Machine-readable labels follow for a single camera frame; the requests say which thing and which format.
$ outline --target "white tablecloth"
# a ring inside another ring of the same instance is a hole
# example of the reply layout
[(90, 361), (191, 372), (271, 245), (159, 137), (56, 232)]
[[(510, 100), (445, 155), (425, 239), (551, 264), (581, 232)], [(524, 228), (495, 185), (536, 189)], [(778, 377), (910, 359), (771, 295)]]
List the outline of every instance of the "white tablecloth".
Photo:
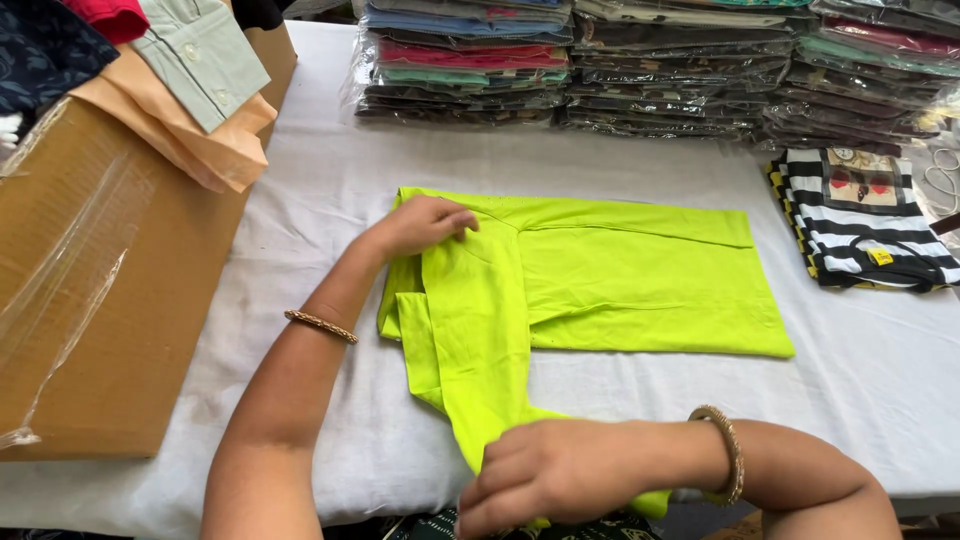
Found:
[[(0, 527), (195, 537), (210, 460), (286, 324), (282, 311), (300, 305), (401, 185), (746, 210), (795, 358), (535, 350), (533, 404), (656, 420), (716, 404), (825, 438), (895, 496), (960, 495), (960, 302), (952, 292), (818, 287), (757, 158), (714, 143), (343, 125), (336, 94), (353, 31), (290, 23), (300, 62), (271, 165), (253, 188), (159, 456), (0, 464)], [(314, 459), (327, 525), (441, 508), (469, 477), (444, 417), (408, 394), (399, 344), (377, 337), (381, 286), (382, 276)]]

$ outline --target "bangle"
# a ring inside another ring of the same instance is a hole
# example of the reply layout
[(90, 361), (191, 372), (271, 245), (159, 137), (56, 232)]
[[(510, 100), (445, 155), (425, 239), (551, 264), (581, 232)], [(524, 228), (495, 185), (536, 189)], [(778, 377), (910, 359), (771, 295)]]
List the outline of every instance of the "bangle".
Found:
[(703, 420), (705, 418), (710, 420), (723, 433), (727, 453), (730, 456), (730, 481), (724, 493), (713, 494), (705, 491), (704, 497), (718, 506), (731, 506), (740, 500), (740, 494), (743, 492), (743, 453), (740, 452), (740, 443), (736, 441), (733, 423), (719, 408), (713, 405), (700, 405), (690, 413), (687, 420)]
[(290, 319), (291, 321), (303, 321), (304, 323), (322, 328), (331, 333), (335, 333), (340, 337), (343, 337), (347, 341), (347, 343), (349, 343), (350, 345), (356, 345), (357, 341), (359, 341), (357, 339), (357, 336), (338, 327), (337, 325), (333, 323), (328, 323), (324, 319), (314, 317), (313, 315), (309, 315), (302, 311), (297, 311), (295, 309), (287, 309), (286, 311), (283, 312), (283, 314), (286, 315), (287, 318)]

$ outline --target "clothing label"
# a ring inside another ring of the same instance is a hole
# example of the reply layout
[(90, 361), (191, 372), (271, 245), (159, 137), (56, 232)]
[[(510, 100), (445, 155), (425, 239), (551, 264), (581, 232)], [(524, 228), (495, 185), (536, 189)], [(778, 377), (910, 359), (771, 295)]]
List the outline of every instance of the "clothing label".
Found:
[(867, 253), (877, 266), (890, 264), (894, 261), (894, 258), (883, 248), (867, 248)]

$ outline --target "shirt button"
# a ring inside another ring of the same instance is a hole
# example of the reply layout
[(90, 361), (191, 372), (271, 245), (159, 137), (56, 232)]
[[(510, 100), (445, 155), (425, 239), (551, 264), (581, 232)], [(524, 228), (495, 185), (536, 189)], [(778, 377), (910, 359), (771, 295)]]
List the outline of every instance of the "shirt button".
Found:
[(183, 54), (192, 61), (197, 61), (200, 59), (200, 51), (197, 50), (197, 47), (193, 43), (187, 43), (183, 45)]

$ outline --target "red fabric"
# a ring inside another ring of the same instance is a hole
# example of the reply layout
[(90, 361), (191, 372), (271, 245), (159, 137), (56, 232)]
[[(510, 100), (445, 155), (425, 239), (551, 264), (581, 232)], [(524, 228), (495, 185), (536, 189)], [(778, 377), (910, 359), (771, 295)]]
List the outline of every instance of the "red fabric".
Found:
[(407, 61), (446, 67), (484, 67), (509, 69), (520, 67), (559, 67), (567, 64), (563, 47), (529, 45), (524, 47), (492, 48), (478, 51), (449, 51), (414, 45), (401, 45), (381, 39), (377, 45), (380, 61)]
[(843, 36), (863, 39), (897, 51), (960, 59), (960, 41), (946, 37), (880, 28), (846, 19), (825, 18), (824, 27)]
[(150, 28), (137, 0), (61, 1), (114, 45), (143, 37)]

